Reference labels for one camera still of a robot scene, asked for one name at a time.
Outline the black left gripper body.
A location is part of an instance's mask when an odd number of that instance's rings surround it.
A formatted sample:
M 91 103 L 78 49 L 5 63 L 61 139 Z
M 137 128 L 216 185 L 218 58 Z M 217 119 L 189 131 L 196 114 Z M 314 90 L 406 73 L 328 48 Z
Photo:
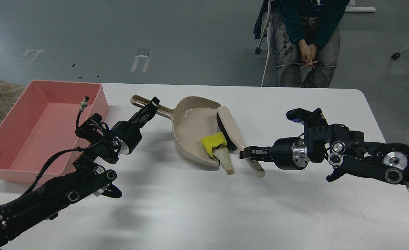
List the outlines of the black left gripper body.
M 140 129 L 142 126 L 138 123 L 129 121 L 119 121 L 111 129 L 111 133 L 121 141 L 121 154 L 129 155 L 142 139 Z

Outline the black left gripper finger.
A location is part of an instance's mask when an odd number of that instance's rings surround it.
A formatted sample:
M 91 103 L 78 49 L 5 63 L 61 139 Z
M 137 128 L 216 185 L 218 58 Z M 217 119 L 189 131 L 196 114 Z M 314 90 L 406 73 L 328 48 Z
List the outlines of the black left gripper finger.
M 129 123 L 133 128 L 143 128 L 146 123 L 151 120 L 151 109 L 145 107 L 144 109 L 140 109 L 138 112 L 133 114 L 133 116 L 129 119 Z
M 151 101 L 146 105 L 146 111 L 150 115 L 155 115 L 156 112 L 158 111 L 158 104 L 160 103 L 160 100 L 157 97 L 152 98 Z

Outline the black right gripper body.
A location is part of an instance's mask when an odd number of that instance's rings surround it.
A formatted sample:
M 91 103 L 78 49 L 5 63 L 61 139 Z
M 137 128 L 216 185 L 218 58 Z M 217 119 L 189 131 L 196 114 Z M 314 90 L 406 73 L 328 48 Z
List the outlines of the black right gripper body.
M 302 138 L 280 138 L 269 152 L 279 169 L 303 170 L 306 168 L 306 144 Z

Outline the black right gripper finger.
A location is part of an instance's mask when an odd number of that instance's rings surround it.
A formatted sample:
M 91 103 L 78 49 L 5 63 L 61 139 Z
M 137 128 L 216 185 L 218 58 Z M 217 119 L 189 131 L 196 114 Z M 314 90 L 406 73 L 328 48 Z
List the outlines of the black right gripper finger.
M 249 146 L 243 149 L 243 155 L 268 155 L 271 146 Z
M 256 160 L 256 161 L 265 161 L 267 163 L 271 163 L 272 157 L 265 151 L 240 151 L 239 152 L 240 159 L 249 159 L 249 160 Z

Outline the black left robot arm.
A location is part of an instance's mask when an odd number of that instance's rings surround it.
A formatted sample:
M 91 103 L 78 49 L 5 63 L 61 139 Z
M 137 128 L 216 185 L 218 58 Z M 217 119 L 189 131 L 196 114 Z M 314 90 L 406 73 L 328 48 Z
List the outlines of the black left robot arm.
M 114 127 L 102 122 L 100 114 L 92 114 L 80 123 L 82 112 L 87 107 L 89 97 L 81 102 L 76 117 L 76 136 L 89 142 L 87 147 L 65 149 L 52 155 L 43 165 L 31 186 L 15 200 L 0 205 L 0 247 L 44 220 L 53 220 L 58 213 L 89 195 L 103 195 L 120 198 L 122 191 L 113 182 L 117 179 L 114 170 L 107 170 L 95 162 L 101 158 L 115 164 L 119 155 L 129 155 L 142 139 L 141 128 L 156 115 L 159 99 L 145 101 L 141 109 Z M 54 177 L 41 187 L 36 184 L 57 158 L 67 152 L 80 152 L 73 162 L 75 171 L 61 177 Z

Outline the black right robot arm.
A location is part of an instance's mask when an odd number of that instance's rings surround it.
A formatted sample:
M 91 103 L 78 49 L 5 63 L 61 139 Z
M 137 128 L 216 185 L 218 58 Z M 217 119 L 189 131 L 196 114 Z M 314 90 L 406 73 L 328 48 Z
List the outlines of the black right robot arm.
M 303 138 L 280 138 L 272 146 L 249 146 L 241 150 L 240 158 L 274 163 L 283 170 L 303 170 L 309 163 L 326 160 L 333 167 L 326 177 L 328 182 L 349 174 L 409 185 L 409 145 L 365 141 L 361 131 L 343 124 L 329 125 L 321 109 L 292 109 L 286 117 L 303 124 Z

